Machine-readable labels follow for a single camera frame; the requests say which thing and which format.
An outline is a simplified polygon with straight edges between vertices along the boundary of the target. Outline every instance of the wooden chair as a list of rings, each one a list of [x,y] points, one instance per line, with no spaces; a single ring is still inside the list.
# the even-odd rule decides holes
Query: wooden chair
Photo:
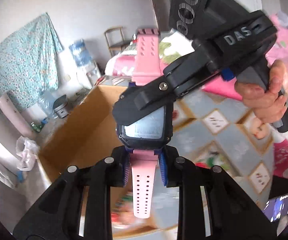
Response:
[[[107,48],[108,48],[109,52],[111,53],[111,56],[112,56],[112,57],[114,56],[113,51],[115,51],[115,50],[120,50],[120,51],[122,51],[123,48],[124,48],[124,47],[127,47],[127,46],[130,44],[130,42],[132,41],[132,40],[125,40],[125,39],[124,39],[123,33],[122,33],[122,28],[123,28],[122,26],[113,27],[113,28],[107,29],[107,30],[104,32],[105,40],[106,40],[106,43],[107,43]],[[108,33],[111,33],[111,32],[118,31],[118,30],[120,31],[120,35],[121,35],[122,41],[110,45],[109,42],[108,42],[107,34],[108,34]]]

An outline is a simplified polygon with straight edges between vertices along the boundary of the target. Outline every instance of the human hand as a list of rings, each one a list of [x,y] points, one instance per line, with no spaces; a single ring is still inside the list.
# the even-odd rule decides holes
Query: human hand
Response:
[[[285,95],[278,96],[281,87]],[[257,84],[235,83],[235,90],[243,97],[243,104],[253,109],[254,114],[263,123],[273,123],[280,120],[287,106],[288,72],[281,60],[275,60],[269,72],[269,89],[267,92]]]

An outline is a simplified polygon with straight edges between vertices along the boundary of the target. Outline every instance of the watch screen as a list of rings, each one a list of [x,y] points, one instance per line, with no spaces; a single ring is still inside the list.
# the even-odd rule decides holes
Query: watch screen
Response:
[[[155,110],[142,119],[124,126],[124,134],[132,138],[160,139],[163,136],[165,107]]]

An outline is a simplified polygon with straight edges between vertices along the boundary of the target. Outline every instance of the black handle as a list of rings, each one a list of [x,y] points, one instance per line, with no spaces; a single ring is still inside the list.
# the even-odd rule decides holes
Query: black handle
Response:
[[[269,84],[269,67],[267,66],[267,60],[265,57],[260,58],[255,64],[245,69],[236,78],[239,82],[243,83],[254,83],[259,85],[266,92]],[[282,88],[278,95],[284,95],[285,91]],[[288,100],[286,102],[287,110],[284,113],[282,119],[272,123],[278,132],[284,133],[288,131]]]

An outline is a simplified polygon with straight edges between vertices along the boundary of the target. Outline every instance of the screw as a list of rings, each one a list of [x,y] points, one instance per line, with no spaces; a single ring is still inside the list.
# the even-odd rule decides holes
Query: screw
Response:
[[[177,163],[184,163],[185,162],[185,159],[183,158],[183,157],[177,157],[176,159],[175,159],[175,161],[177,162]]]
[[[114,162],[114,158],[113,157],[106,157],[104,161],[105,161],[105,163],[110,164],[110,163]]]
[[[222,172],[222,168],[220,166],[214,166],[213,167],[213,171],[216,173],[221,173]]]
[[[67,171],[69,173],[73,173],[77,170],[77,166],[71,165],[70,167],[67,168]]]
[[[160,90],[165,91],[168,89],[168,84],[165,82],[160,83],[160,85],[158,86]]]

